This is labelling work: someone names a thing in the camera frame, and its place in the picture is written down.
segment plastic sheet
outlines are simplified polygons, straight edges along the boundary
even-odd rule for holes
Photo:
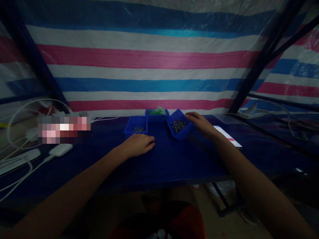
[[[93,116],[225,112],[286,3],[17,1],[69,104]]]
[[[17,48],[9,33],[0,22],[0,99],[43,91],[43,87]],[[0,123],[8,123],[11,115],[26,101],[0,105]],[[39,104],[29,107],[38,110]],[[34,112],[23,111],[15,122],[32,117]]]
[[[307,24],[319,15],[317,3],[308,5],[307,15],[302,24]],[[319,105],[319,27],[289,47],[278,59],[275,59],[264,72],[267,77],[260,77],[259,88],[255,86],[257,95],[271,98]],[[245,107],[256,102],[251,100]],[[283,105],[292,113],[304,113],[308,110]],[[258,103],[259,109],[282,111],[269,103]]]
[[[0,98],[44,91],[29,64],[0,22]]]

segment blue plastic bin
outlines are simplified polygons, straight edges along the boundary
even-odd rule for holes
[[[169,117],[169,111],[165,109],[166,115],[149,115],[151,111],[154,109],[147,109],[145,110],[145,116],[148,117],[149,122],[165,122]]]
[[[146,126],[146,131],[134,132],[133,130],[135,129],[136,126],[139,126],[142,128]],[[124,134],[126,138],[129,138],[131,135],[135,133],[147,134],[147,132],[148,132],[147,116],[131,116],[124,130]]]
[[[171,127],[170,122],[174,122],[177,120],[184,121],[187,124],[187,126],[184,129],[182,129],[179,133],[175,134],[174,130]],[[177,138],[179,141],[186,138],[192,131],[195,130],[194,124],[192,122],[190,122],[188,119],[186,119],[185,115],[183,114],[182,111],[180,111],[180,109],[178,109],[174,113],[172,113],[172,115],[168,117],[166,122],[168,124],[168,127],[169,127],[173,137]]]

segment metal pole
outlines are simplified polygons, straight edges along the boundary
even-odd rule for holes
[[[284,105],[289,105],[289,106],[293,106],[293,107],[297,107],[297,108],[301,108],[301,109],[305,109],[305,110],[319,112],[319,107],[318,106],[302,104],[302,103],[296,103],[296,102],[292,102],[292,101],[279,100],[279,99],[266,97],[266,96],[255,95],[255,94],[251,94],[251,93],[248,93],[247,96],[254,97],[254,98],[257,98],[257,99],[261,99],[261,100],[275,102],[275,103],[278,103],[278,104],[284,104]]]
[[[52,98],[67,104],[60,87],[22,21],[14,1],[1,0],[0,18],[45,90],[53,91]],[[66,110],[61,104],[56,105],[60,111]]]
[[[319,24],[319,16],[316,16],[311,22],[305,25],[300,31],[293,35],[288,41],[286,41],[281,47],[279,47],[274,53],[272,53],[266,60],[266,64],[274,60],[277,56],[287,50],[290,46],[296,43],[299,39],[305,36],[313,28]]]
[[[244,103],[247,94],[251,91],[252,87],[254,86],[254,84],[258,80],[258,77],[260,76],[260,74],[266,66],[265,59],[267,59],[268,56],[274,51],[278,42],[281,40],[283,34],[289,27],[294,17],[298,14],[299,10],[301,9],[304,3],[305,0],[290,0],[287,3],[285,10],[278,19],[278,24],[275,25],[263,49],[261,50],[254,66],[248,73],[246,79],[243,81],[228,113],[236,114],[241,105]]]

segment blue stripe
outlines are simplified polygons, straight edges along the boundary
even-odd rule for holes
[[[67,91],[127,91],[127,92],[170,92],[209,91],[222,92],[239,89],[244,79],[229,80],[114,80],[99,78],[55,78],[63,92]],[[253,91],[264,80],[259,79]]]
[[[245,108],[248,108],[252,104],[254,104],[257,100],[249,100],[247,104],[244,106]],[[293,107],[293,106],[288,106],[288,105],[283,105],[279,104],[285,109],[287,109],[289,112],[309,112],[309,110]],[[319,104],[311,104],[312,106],[319,107]],[[257,109],[262,109],[262,110],[268,110],[268,111],[283,111],[279,107],[274,106],[271,103],[265,102],[265,101],[259,101],[257,103]]]
[[[174,37],[235,38],[269,35],[279,13],[251,16],[231,13],[191,13],[156,6],[110,1],[18,0],[26,24],[72,30],[108,30]],[[295,32],[305,14],[287,34]]]
[[[280,59],[271,73],[319,79],[319,66],[296,59]]]
[[[6,83],[16,96],[43,92],[44,88],[37,78],[28,78]]]

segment white stripe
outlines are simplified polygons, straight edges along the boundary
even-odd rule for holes
[[[11,62],[0,64],[0,79],[5,82],[35,77],[28,63]]]
[[[193,80],[193,79],[240,79],[245,78],[250,69],[126,69],[94,66],[48,65],[54,77],[101,78],[118,80]],[[265,79],[270,70],[263,71],[260,79]]]
[[[298,59],[299,55],[305,50],[303,46],[292,45],[284,51],[280,59]]]
[[[318,79],[298,77],[293,75],[273,74],[273,73],[269,74],[265,82],[287,84],[287,85],[319,87]]]
[[[281,59],[297,59],[299,62],[319,65],[318,53],[304,46],[292,45],[281,56]]]
[[[285,96],[285,95],[274,95],[266,93],[256,93],[256,95],[271,97],[279,100],[286,100],[295,103],[302,104],[319,104],[319,97],[307,97],[307,96]]]
[[[234,39],[186,38],[113,31],[62,30],[30,25],[27,25],[27,28],[37,44],[144,51],[201,53],[260,51],[267,39],[257,35]]]
[[[94,1],[113,1],[113,0],[94,0]],[[254,15],[265,11],[282,11],[286,6],[285,0],[249,1],[246,0],[116,0],[118,2],[128,2],[135,4],[151,5],[193,13],[223,12],[240,14],[244,16]]]
[[[210,100],[234,99],[237,91],[223,92],[63,92],[67,101],[101,100]]]
[[[177,109],[168,109],[169,114],[171,115],[174,113]],[[212,114],[222,114],[227,112],[227,108],[216,108],[212,110],[181,110],[184,114],[187,112],[195,111],[201,115],[212,115]],[[100,111],[87,111],[89,115],[92,117],[106,117],[106,116],[112,116],[112,115],[118,115],[118,116],[144,116],[145,110],[100,110]]]

